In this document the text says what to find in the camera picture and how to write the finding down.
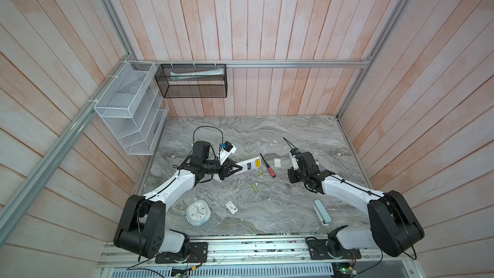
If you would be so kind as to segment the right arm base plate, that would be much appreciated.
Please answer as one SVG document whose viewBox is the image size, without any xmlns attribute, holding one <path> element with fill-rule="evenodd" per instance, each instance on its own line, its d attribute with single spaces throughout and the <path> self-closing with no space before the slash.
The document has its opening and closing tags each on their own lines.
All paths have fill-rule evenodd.
<svg viewBox="0 0 494 278">
<path fill-rule="evenodd" d="M 343 258 L 349 258 L 351 260 L 361 259 L 361 252 L 359 249 L 345 249 L 337 238 L 338 232 L 346 227 L 348 227 L 348 225 L 343 225 L 332 230 L 328 234 L 327 239 L 317 239 L 312 236 L 305 238 L 304 241 L 308 246 L 311 260 Z"/>
</svg>

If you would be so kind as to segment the white battery cover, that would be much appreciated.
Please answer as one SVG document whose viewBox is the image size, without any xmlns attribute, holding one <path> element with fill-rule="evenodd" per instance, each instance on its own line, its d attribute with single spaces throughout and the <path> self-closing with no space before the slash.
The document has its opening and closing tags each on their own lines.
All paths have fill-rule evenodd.
<svg viewBox="0 0 494 278">
<path fill-rule="evenodd" d="M 281 168 L 281 159 L 280 158 L 274 158 L 274 166 L 275 168 Z"/>
</svg>

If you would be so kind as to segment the red handled screwdriver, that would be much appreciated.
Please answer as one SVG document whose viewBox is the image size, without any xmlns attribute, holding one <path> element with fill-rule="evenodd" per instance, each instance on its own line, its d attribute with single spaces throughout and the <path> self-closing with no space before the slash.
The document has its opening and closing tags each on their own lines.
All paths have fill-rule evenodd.
<svg viewBox="0 0 494 278">
<path fill-rule="evenodd" d="M 271 166 L 270 166 L 270 165 L 269 165 L 269 163 L 266 161 L 266 159 L 263 157 L 263 155 L 262 155 L 262 154 L 260 154 L 260 156 L 261 156 L 261 159 L 262 159 L 262 161 L 264 162 L 264 164 L 265 164 L 265 166 L 266 166 L 266 168 L 267 168 L 267 170 L 268 170 L 268 172 L 269 172 L 270 176 L 271 176 L 272 178 L 275 178 L 275 177 L 276 177 L 276 174 L 275 174 L 274 170 L 271 168 Z"/>
</svg>

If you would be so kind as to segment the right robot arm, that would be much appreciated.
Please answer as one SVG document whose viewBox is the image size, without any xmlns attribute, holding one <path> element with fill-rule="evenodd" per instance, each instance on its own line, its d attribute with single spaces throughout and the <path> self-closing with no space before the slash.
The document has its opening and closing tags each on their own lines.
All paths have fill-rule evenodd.
<svg viewBox="0 0 494 278">
<path fill-rule="evenodd" d="M 290 151 L 292 184 L 301 182 L 311 193 L 338 198 L 369 218 L 367 227 L 341 226 L 328 234 L 326 247 L 334 258 L 343 258 L 350 250 L 379 248 L 398 257 L 421 241 L 425 232 L 403 195 L 395 190 L 384 193 L 348 181 L 335 172 L 321 170 L 310 152 Z"/>
</svg>

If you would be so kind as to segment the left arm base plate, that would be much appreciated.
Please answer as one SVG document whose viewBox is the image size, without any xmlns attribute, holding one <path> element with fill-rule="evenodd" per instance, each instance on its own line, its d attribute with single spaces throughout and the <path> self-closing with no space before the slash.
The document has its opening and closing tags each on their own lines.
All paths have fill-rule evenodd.
<svg viewBox="0 0 494 278">
<path fill-rule="evenodd" d="M 207 254 L 207 242 L 185 243 L 179 252 L 160 252 L 156 256 L 155 262 L 157 264 L 205 263 L 207 262 Z"/>
</svg>

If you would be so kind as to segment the white remote control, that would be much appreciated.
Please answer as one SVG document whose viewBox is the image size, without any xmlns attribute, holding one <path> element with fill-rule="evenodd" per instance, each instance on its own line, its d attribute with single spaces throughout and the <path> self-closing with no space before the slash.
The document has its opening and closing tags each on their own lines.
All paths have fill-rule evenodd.
<svg viewBox="0 0 494 278">
<path fill-rule="evenodd" d="M 233 161 L 233 160 L 230 158 L 227 158 L 226 161 Z M 250 158 L 250 159 L 243 160 L 241 162 L 235 162 L 235 163 L 243 167 L 242 171 L 235 174 L 235 175 L 239 175 L 239 174 L 242 174 L 242 173 L 247 172 L 247 171 L 259 169 L 261 167 L 261 157 Z M 223 165 L 220 168 L 219 174 L 221 174 L 222 172 L 224 172 Z M 220 181 L 219 180 L 219 174 L 213 175 L 213 179 Z"/>
</svg>

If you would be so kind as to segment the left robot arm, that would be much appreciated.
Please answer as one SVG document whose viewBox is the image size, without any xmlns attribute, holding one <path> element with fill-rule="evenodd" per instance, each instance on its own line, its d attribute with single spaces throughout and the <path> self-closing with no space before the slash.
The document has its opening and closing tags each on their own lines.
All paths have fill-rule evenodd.
<svg viewBox="0 0 494 278">
<path fill-rule="evenodd" d="M 204 182 L 205 175 L 224 180 L 243 170 L 229 158 L 236 152 L 232 143 L 226 141 L 221 144 L 219 154 L 213 159 L 209 158 L 211 149 L 210 143 L 196 141 L 170 179 L 143 196 L 130 196 L 115 232 L 114 246 L 146 258 L 160 253 L 186 258 L 189 238 L 182 232 L 165 229 L 167 210 L 180 196 Z"/>
</svg>

